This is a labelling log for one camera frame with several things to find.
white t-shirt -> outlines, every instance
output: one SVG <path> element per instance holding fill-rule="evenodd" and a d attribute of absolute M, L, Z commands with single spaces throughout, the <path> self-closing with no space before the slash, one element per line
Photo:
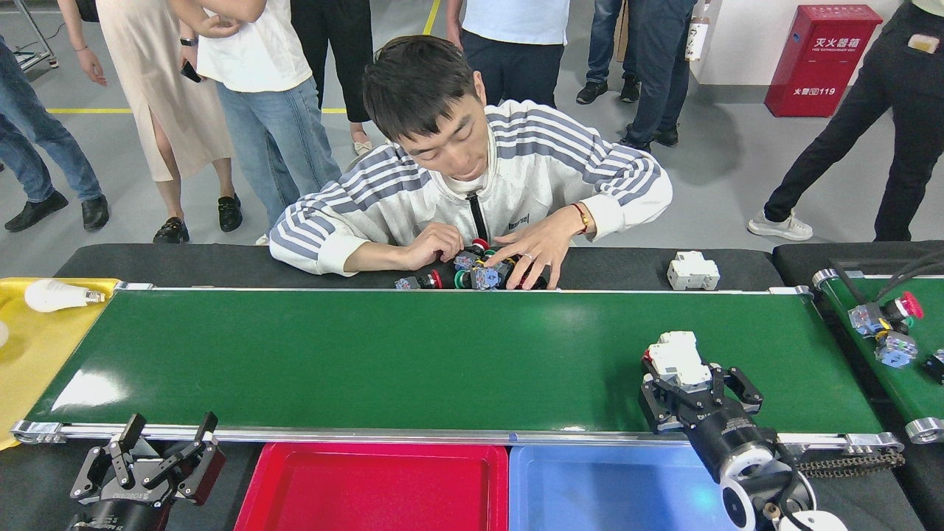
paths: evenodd
<path fill-rule="evenodd" d="M 243 23 L 231 37 L 200 39 L 196 71 L 237 93 L 287 91 L 311 77 L 289 0 L 268 0 L 259 20 Z"/>
<path fill-rule="evenodd" d="M 492 41 L 567 44 L 570 0 L 467 0 L 463 28 Z"/>

chain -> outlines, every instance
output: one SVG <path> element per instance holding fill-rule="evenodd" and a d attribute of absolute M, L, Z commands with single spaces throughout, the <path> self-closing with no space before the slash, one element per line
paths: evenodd
<path fill-rule="evenodd" d="M 797 470 L 806 477 L 853 477 L 894 469 L 903 464 L 904 455 L 892 451 L 886 454 L 864 457 L 840 457 L 838 459 L 797 463 Z"/>

red tray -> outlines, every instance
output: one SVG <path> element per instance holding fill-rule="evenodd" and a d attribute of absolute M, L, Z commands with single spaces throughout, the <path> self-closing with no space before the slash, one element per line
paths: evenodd
<path fill-rule="evenodd" d="M 265 445 L 234 531 L 507 531 L 502 446 Z"/>

beige dress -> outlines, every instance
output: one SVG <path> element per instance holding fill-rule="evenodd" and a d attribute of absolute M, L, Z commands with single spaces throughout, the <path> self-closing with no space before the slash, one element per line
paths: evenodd
<path fill-rule="evenodd" d="M 97 0 L 102 33 L 138 125 L 153 180 L 171 180 L 158 152 L 151 112 L 170 139 L 182 177 L 234 154 L 211 79 L 180 74 L 177 17 L 166 0 Z"/>

smartphone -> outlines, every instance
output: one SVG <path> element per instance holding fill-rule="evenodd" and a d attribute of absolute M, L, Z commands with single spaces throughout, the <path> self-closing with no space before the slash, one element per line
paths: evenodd
<path fill-rule="evenodd" d="M 183 62 L 183 68 L 180 69 L 180 74 L 196 83 L 199 83 L 203 80 L 203 77 L 200 77 L 200 75 L 194 69 L 194 66 L 190 64 L 188 60 Z"/>

